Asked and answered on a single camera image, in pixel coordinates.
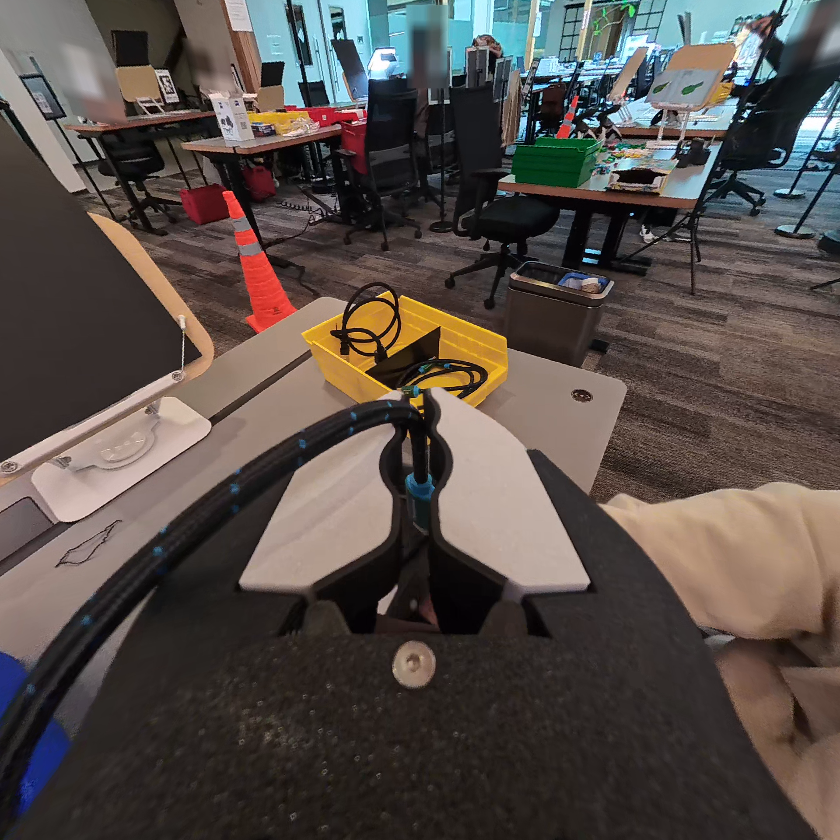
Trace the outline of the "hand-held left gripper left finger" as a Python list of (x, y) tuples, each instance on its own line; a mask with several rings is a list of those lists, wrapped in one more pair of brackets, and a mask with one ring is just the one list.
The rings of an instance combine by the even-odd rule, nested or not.
[(402, 566), (404, 437), (390, 424), (354, 432), (300, 467), (239, 589), (332, 601), (352, 630), (370, 632)]

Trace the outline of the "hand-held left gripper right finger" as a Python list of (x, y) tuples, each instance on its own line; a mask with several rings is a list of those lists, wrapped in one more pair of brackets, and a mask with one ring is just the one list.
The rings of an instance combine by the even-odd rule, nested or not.
[(428, 583), (439, 629), (477, 634), (499, 602), (592, 584), (531, 450), (440, 387), (423, 399), (434, 480)]

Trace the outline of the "black braided cable blue plugs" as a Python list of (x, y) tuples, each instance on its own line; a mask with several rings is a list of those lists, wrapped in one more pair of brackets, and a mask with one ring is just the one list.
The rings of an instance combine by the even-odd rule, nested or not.
[(411, 439), (413, 476), (425, 482), (427, 428), (407, 399), (343, 409), (287, 437), (220, 481), (126, 560), (70, 617), (10, 700), (1, 726), (1, 825), (18, 817), (18, 789), (54, 712), (82, 670), (168, 573), (263, 492), (334, 446), (379, 426)]

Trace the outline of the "yellow storage bin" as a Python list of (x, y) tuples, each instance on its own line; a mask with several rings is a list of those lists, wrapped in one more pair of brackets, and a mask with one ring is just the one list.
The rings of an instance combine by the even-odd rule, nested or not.
[[(409, 398), (365, 372), (436, 327), (441, 328), (438, 358), (475, 362), (489, 373), (488, 381), (466, 399), (459, 398), (461, 401), (478, 406), (506, 381), (508, 342), (502, 335), (409, 297), (397, 296), (390, 288), (373, 296), (376, 289), (375, 284), (365, 287), (339, 316), (302, 335), (324, 380), (341, 393), (356, 403), (391, 395), (422, 407), (426, 392), (443, 389), (430, 388), (417, 398)], [(451, 385), (456, 381), (454, 376), (441, 377), (430, 385)]]

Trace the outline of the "blue storage bin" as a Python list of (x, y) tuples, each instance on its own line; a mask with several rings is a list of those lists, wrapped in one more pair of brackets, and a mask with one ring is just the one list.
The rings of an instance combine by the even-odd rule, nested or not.
[[(1, 714), (16, 697), (28, 677), (27, 669), (15, 657), (1, 652)], [(51, 719), (32, 753), (16, 793), (16, 816), (25, 814), (58, 769), (70, 748), (70, 739), (56, 719)]]

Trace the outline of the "black bin divider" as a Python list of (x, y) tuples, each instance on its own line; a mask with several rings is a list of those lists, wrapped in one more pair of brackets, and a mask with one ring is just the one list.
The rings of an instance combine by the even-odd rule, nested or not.
[(436, 327), (400, 350), (377, 362), (365, 373), (391, 389), (408, 384), (421, 368), (438, 358), (441, 328)]

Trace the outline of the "steel trash can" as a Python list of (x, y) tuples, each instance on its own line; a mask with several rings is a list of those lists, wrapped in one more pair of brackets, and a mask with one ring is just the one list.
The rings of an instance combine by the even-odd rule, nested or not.
[(590, 271), (527, 260), (508, 282), (508, 347), (579, 368), (589, 352), (605, 354), (610, 343), (595, 334), (614, 286)]

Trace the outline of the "black office chair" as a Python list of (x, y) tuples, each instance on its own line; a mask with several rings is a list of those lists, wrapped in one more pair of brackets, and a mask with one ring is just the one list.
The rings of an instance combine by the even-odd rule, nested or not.
[(370, 230), (381, 234), (381, 249), (388, 251), (390, 226), (410, 227), (415, 238), (423, 237), (422, 226), (405, 209), (394, 213), (385, 206), (387, 197), (410, 192), (420, 183), (414, 149), (416, 106), (415, 90), (374, 95), (367, 104), (360, 149), (338, 148), (350, 193), (361, 204), (357, 220), (343, 236), (345, 245), (352, 245), (354, 235)]
[(502, 167), (499, 107), (490, 85), (452, 87), (449, 100), (459, 171), (453, 231), (472, 242), (483, 239), (497, 244), (498, 251), (455, 270), (445, 286), (454, 288), (457, 277), (494, 268), (496, 274), (484, 300), (485, 308), (491, 310), (496, 306), (501, 279), (527, 260), (529, 240), (547, 234), (557, 223), (560, 210), (539, 196), (513, 193), (497, 197), (499, 182), (507, 172)]

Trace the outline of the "person's beige hoodie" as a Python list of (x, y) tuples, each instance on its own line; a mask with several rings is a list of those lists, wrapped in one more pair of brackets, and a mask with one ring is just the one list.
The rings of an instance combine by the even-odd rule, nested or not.
[(780, 642), (735, 639), (714, 654), (738, 717), (782, 792), (819, 838), (839, 838), (839, 667)]

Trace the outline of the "stack of green bins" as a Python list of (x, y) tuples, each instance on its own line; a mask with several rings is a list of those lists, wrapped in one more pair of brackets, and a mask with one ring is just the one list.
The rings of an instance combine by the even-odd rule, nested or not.
[(576, 188), (591, 178), (601, 152), (599, 140), (542, 137), (517, 147), (511, 173), (516, 183)]

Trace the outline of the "background office table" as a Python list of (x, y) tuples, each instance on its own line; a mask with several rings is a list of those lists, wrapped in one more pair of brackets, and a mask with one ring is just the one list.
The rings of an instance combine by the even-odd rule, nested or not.
[(246, 219), (257, 236), (259, 244), (265, 250), (269, 262), (279, 268), (299, 270), (299, 275), (302, 276), (305, 271), (304, 266), (272, 254), (271, 249), (281, 244), (279, 238), (262, 238), (259, 225), (254, 216), (249, 189), (242, 174), (242, 163), (257, 158), (264, 158), (270, 153), (311, 145), (314, 146), (314, 150), (318, 154), (321, 152), (322, 145), (327, 146), (329, 152), (332, 153), (340, 147), (340, 138), (341, 126), (339, 124), (333, 124), (295, 137), (271, 135), (241, 143), (226, 143), (223, 138), (213, 138), (183, 142), (182, 148), (184, 151), (201, 155), (213, 164), (222, 184), (233, 192), (237, 198), (239, 205), (245, 213)]
[[(663, 214), (675, 222), (679, 214), (690, 216), (700, 206), (718, 157), (721, 143), (713, 143), (704, 164), (678, 167), (670, 148), (646, 150), (641, 159), (606, 162), (600, 152), (595, 161), (606, 172), (595, 169), (579, 185), (564, 186), (540, 183), (532, 175), (516, 173), (502, 177), (498, 192), (512, 195), (536, 196), (563, 211), (573, 212), (574, 218), (563, 251), (563, 266), (571, 269), (599, 266), (607, 270), (622, 270), (643, 276), (651, 260), (642, 255), (642, 248), (622, 254), (627, 224), (641, 221), (650, 214)], [(617, 190), (617, 177), (634, 167), (660, 170), (665, 177), (654, 190)]]

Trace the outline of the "white cardboard box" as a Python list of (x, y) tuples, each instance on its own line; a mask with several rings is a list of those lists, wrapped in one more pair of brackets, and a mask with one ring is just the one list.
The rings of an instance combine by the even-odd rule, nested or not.
[(217, 124), (226, 144), (237, 145), (254, 139), (251, 121), (242, 96), (229, 91), (211, 91), (208, 99), (213, 105)]

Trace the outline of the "wooden board green leaves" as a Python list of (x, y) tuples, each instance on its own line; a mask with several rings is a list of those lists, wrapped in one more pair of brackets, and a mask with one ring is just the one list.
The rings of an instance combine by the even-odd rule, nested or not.
[(711, 104), (736, 46), (731, 42), (678, 49), (654, 79), (645, 101), (656, 110), (694, 112)]

